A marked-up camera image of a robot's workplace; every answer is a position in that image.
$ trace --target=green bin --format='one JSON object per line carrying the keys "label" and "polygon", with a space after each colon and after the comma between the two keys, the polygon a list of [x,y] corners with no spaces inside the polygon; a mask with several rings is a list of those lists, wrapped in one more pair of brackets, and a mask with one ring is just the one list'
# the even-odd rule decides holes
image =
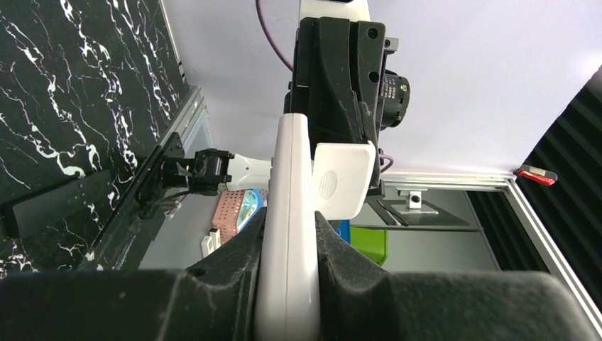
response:
{"label": "green bin", "polygon": [[387,259],[387,231],[351,227],[351,245],[368,259],[382,266]]}

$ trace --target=pink perforated basket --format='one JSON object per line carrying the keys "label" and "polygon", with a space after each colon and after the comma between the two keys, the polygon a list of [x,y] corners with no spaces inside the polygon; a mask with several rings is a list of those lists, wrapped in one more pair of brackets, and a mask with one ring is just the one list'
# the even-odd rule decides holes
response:
{"label": "pink perforated basket", "polygon": [[[222,192],[219,197],[212,224],[213,227],[219,229],[222,244],[225,244],[239,233],[236,223],[239,219],[245,192],[245,190]],[[266,200],[268,191],[260,190],[259,192],[261,193],[261,197]]]}

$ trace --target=white panel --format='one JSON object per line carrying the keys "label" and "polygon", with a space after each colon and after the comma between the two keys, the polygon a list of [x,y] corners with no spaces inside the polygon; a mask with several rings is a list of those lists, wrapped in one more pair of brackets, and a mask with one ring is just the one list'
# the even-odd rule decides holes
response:
{"label": "white panel", "polygon": [[[290,72],[264,38],[253,1],[164,0],[191,84],[206,91],[219,148],[273,151]],[[289,59],[298,0],[265,0]],[[369,1],[400,39],[388,63],[412,86],[381,147],[402,171],[507,173],[602,63],[602,2]]]}

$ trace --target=black cable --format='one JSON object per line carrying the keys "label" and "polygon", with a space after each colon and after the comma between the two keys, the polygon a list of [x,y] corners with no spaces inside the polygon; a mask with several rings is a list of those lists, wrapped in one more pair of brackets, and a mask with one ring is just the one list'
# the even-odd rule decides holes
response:
{"label": "black cable", "polygon": [[261,0],[255,0],[255,9],[257,10],[257,17],[259,18],[259,24],[261,25],[261,30],[263,31],[263,34],[266,35],[266,38],[268,39],[268,43],[270,43],[270,46],[272,47],[274,52],[276,52],[276,55],[278,55],[280,60],[282,60],[284,65],[289,70],[292,71],[292,64],[286,59],[286,57],[284,56],[282,51],[280,51],[278,46],[276,46],[276,43],[274,42],[274,39],[272,38],[270,31],[268,31],[268,27],[266,25],[266,20],[263,18],[263,12],[261,11]]}
{"label": "black cable", "polygon": [[154,211],[154,209],[157,206],[161,205],[162,202],[166,202],[168,200],[175,199],[177,197],[182,197],[183,195],[186,195],[186,194],[194,194],[194,193],[195,192],[193,190],[183,190],[182,192],[178,192],[178,193],[175,193],[175,194],[172,194],[172,195],[168,195],[167,197],[163,197],[163,198],[161,198],[161,199],[153,202],[153,204],[150,205],[147,210],[144,210],[143,214],[141,215],[141,217],[142,218],[149,218],[148,214],[151,213],[152,211]]}
{"label": "black cable", "polygon": [[394,210],[390,210],[388,207],[386,207],[380,200],[376,201],[383,209],[385,209],[385,211],[389,212],[390,215],[393,216],[393,219],[398,222],[399,224],[401,224],[401,226],[405,226],[408,227],[410,226],[410,224],[408,224],[405,219],[403,219],[403,217],[401,217],[401,215],[398,212],[395,212]]}

